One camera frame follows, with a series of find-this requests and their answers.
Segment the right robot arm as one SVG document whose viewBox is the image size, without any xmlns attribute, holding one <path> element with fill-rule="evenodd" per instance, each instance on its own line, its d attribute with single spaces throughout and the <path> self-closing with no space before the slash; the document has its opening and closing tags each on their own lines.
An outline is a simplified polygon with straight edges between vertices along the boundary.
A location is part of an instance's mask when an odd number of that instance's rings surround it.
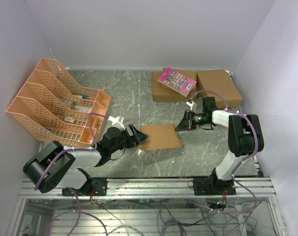
<svg viewBox="0 0 298 236">
<path fill-rule="evenodd" d="M 196 103 L 188 100 L 190 106 L 186 110 L 175 130 L 191 131 L 197 127 L 209 124 L 211 127 L 221 125 L 228 128 L 228 148 L 223 161 L 212 171 L 205 183 L 195 183 L 211 193 L 217 195 L 224 189 L 232 187 L 235 172 L 247 157 L 261 152 L 264 148 L 264 139 L 257 115 L 244 115 L 239 112 L 219 110 L 214 97 L 202 99 L 203 112 L 195 112 Z"/>
</svg>

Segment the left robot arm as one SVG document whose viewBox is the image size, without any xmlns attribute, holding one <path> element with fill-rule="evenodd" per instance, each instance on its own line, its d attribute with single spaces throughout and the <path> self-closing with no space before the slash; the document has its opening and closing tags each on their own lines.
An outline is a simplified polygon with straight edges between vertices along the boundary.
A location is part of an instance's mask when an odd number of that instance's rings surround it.
<svg viewBox="0 0 298 236">
<path fill-rule="evenodd" d="M 116 151 L 136 147 L 148 138 L 130 124 L 129 130 L 108 128 L 94 147 L 65 147 L 53 141 L 24 165 L 23 172 L 41 193 L 61 187 L 63 196 L 70 196 L 72 189 L 80 196 L 104 196 L 106 180 L 92 177 L 83 167 L 100 167 L 111 161 Z"/>
</svg>

